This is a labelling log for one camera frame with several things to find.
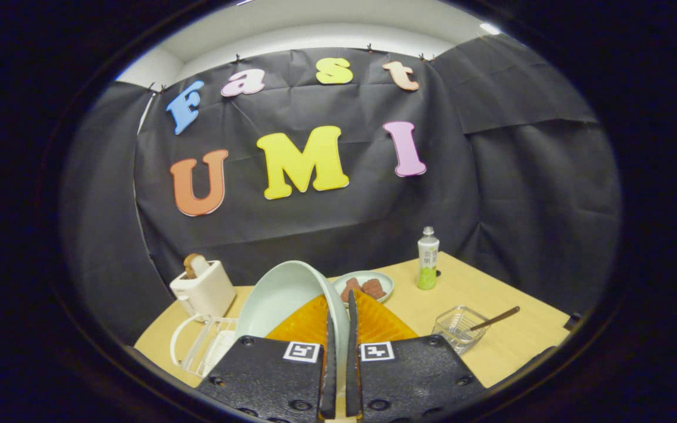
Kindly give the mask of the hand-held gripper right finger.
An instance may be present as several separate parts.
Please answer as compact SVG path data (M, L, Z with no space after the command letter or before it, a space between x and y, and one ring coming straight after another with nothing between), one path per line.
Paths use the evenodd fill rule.
M358 291L349 295L346 415L358 422L433 422L486 389L441 335L361 343Z

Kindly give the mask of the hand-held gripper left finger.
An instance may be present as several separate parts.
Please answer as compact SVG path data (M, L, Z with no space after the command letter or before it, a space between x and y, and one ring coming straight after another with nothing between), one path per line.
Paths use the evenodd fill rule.
M337 351L327 297L309 300L265 337L239 337L197 391L266 421L334 419Z

